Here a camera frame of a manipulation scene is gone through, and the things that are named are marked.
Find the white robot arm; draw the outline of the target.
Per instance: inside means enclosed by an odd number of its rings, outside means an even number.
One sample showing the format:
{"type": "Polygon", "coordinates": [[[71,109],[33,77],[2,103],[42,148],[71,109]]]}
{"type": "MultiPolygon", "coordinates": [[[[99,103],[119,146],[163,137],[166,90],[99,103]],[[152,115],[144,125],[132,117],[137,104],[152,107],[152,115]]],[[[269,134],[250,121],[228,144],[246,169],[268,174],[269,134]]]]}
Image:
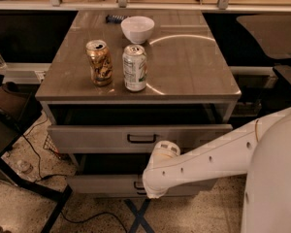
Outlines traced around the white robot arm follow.
{"type": "Polygon", "coordinates": [[[291,108],[263,116],[197,149],[158,143],[143,173],[148,197],[245,174],[242,233],[291,233],[291,108]]]}

